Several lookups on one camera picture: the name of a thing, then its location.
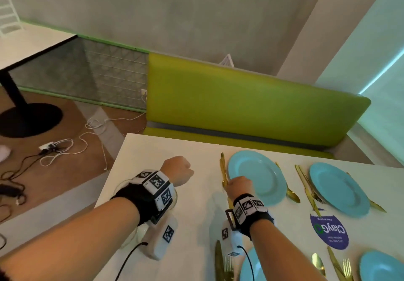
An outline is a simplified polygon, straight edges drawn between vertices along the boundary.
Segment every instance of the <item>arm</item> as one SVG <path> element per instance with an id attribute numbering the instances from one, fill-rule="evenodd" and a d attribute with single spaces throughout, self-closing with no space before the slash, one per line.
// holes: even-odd
<path id="1" fill-rule="evenodd" d="M 252 181 L 236 177 L 226 188 L 229 198 L 249 193 L 254 195 Z M 269 220 L 257 220 L 250 227 L 250 235 L 267 280 L 325 281 L 317 268 Z"/>
<path id="2" fill-rule="evenodd" d="M 181 156 L 161 171 L 174 186 L 194 174 Z M 6 259 L 0 267 L 12 281 L 93 280 L 139 224 L 136 206 L 117 197 L 57 228 Z"/>

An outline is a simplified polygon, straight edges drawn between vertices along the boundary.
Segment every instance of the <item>green bench backrest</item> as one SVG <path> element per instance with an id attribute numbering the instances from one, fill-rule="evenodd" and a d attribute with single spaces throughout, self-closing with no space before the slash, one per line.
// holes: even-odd
<path id="1" fill-rule="evenodd" d="M 149 54 L 149 121 L 334 146 L 370 103 L 268 75 Z"/>

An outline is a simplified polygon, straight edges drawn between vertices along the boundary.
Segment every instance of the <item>white table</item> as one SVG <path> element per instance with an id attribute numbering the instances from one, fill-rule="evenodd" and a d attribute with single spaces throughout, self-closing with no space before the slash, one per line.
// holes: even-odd
<path id="1" fill-rule="evenodd" d="M 43 133 L 62 120 L 62 111 L 50 104 L 28 104 L 9 71 L 76 37 L 42 26 L 22 23 L 24 29 L 0 38 L 0 83 L 15 107 L 0 114 L 0 135 L 27 137 Z"/>
<path id="2" fill-rule="evenodd" d="M 178 202 L 173 213 L 179 221 L 179 227 L 165 257 L 156 262 L 135 251 L 126 263 L 120 281 L 215 280 L 214 246 L 220 237 L 220 228 L 225 219 L 224 210 L 227 208 L 227 198 L 221 185 L 220 153 L 225 154 L 227 163 L 240 150 L 244 148 L 136 134 L 126 136 L 96 206 L 108 201 L 120 182 L 130 179 L 144 168 L 158 169 L 165 159 L 172 156 L 185 156 L 195 170 L 195 175 L 187 184 L 177 188 Z M 315 252 L 320 255 L 328 280 L 337 281 L 338 278 L 326 244 L 311 225 L 312 208 L 296 173 L 295 164 L 300 164 L 307 171 L 312 163 L 322 161 L 349 172 L 367 196 L 388 212 L 385 214 L 371 209 L 368 216 L 354 219 L 328 205 L 319 205 L 335 215 L 347 230 L 350 238 L 348 248 L 334 252 L 341 263 L 343 258 L 350 258 L 356 280 L 359 280 L 358 260 L 370 249 L 386 252 L 404 262 L 404 169 L 256 151 L 279 163 L 289 187 L 301 199 L 301 203 L 296 204 L 284 198 L 278 205 L 269 208 L 277 227 L 307 257 Z M 245 245 L 251 248 L 248 239 Z M 114 280 L 133 247 L 134 242 L 118 250 L 95 280 Z M 239 256 L 235 263 L 236 274 L 239 273 L 242 261 L 243 257 Z"/>

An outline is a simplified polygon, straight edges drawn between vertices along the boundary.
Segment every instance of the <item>qr code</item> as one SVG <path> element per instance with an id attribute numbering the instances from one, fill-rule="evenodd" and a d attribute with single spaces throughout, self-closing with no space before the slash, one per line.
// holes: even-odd
<path id="1" fill-rule="evenodd" d="M 243 214 L 241 207 L 238 207 L 234 214 L 237 219 L 240 219 L 240 216 Z"/>
<path id="2" fill-rule="evenodd" d="M 166 205 L 171 199 L 171 193 L 170 189 L 167 188 L 162 194 L 161 194 L 161 200 L 163 201 L 163 204 Z"/>
<path id="3" fill-rule="evenodd" d="M 159 189 L 165 183 L 158 175 L 154 175 L 149 181 L 156 189 Z"/>
<path id="4" fill-rule="evenodd" d="M 170 226 L 167 226 L 167 229 L 165 230 L 164 234 L 163 234 L 163 239 L 167 242 L 170 243 L 171 238 L 174 235 L 174 230 L 173 228 L 171 228 Z"/>
<path id="5" fill-rule="evenodd" d="M 222 239 L 226 239 L 229 237 L 229 230 L 227 228 L 224 228 L 222 230 Z"/>
<path id="6" fill-rule="evenodd" d="M 136 178 L 146 178 L 150 174 L 151 172 L 141 172 L 140 174 L 136 175 Z"/>
<path id="7" fill-rule="evenodd" d="M 243 203 L 243 209 L 244 211 L 248 210 L 249 208 L 253 207 L 253 204 L 251 203 L 250 200 L 246 201 Z"/>
<path id="8" fill-rule="evenodd" d="M 255 200 L 253 199 L 252 202 L 257 206 L 257 207 L 265 207 L 262 201 L 260 200 Z"/>

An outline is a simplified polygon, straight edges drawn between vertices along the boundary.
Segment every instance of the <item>forearm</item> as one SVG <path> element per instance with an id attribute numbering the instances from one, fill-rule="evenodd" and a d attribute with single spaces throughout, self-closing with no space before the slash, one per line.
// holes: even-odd
<path id="1" fill-rule="evenodd" d="M 267 280 L 325 281 L 303 253 L 270 221 L 258 220 L 250 235 Z"/>
<path id="2" fill-rule="evenodd" d="M 12 281 L 93 280 L 138 223 L 134 204 L 114 198 L 19 250 L 0 267 Z"/>

